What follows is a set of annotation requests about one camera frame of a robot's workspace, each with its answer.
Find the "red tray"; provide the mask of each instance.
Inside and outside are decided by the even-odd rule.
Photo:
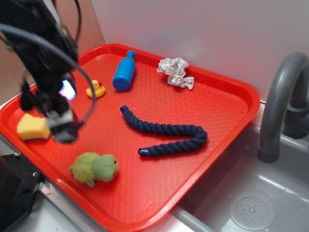
[[[136,52],[136,72],[129,91],[118,92],[112,78],[128,50]],[[195,86],[174,87],[158,73],[162,57],[138,49],[106,44],[83,54],[79,63],[106,87],[90,120],[70,145],[53,139],[24,142],[16,126],[24,115],[15,97],[0,111],[1,133],[41,172],[84,209],[102,227],[115,232],[140,231],[158,222],[208,170],[256,115],[260,99],[248,84],[190,66],[186,76]],[[71,101],[83,117],[91,99],[87,82],[75,72],[78,95]],[[192,153],[143,159],[140,147],[169,143],[180,138],[143,134],[125,122],[120,107],[127,105],[141,120],[166,124],[195,124],[208,132],[206,145]],[[38,116],[35,110],[30,114]],[[77,182],[69,172],[75,158],[86,152],[113,154],[119,173],[95,188]]]

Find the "sink basin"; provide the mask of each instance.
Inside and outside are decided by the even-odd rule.
[[[200,231],[309,231],[308,145],[282,136],[279,160],[263,163],[258,136],[250,124],[179,202]]]

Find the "sponge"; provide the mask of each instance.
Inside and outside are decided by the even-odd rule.
[[[46,118],[25,114],[17,125],[17,133],[23,140],[48,139],[50,130],[46,126]]]

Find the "gray faucet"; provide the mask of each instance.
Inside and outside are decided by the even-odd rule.
[[[289,54],[277,71],[266,101],[257,152],[261,161],[278,160],[281,131],[295,139],[309,133],[308,82],[308,57],[301,52]]]

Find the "navy rope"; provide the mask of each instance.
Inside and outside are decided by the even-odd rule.
[[[190,140],[185,140],[182,142],[177,141],[175,143],[140,148],[139,154],[142,157],[157,157],[192,152],[200,149],[207,141],[207,132],[200,126],[149,123],[134,116],[126,105],[123,105],[120,110],[124,115],[126,122],[141,132],[164,136],[193,137]]]

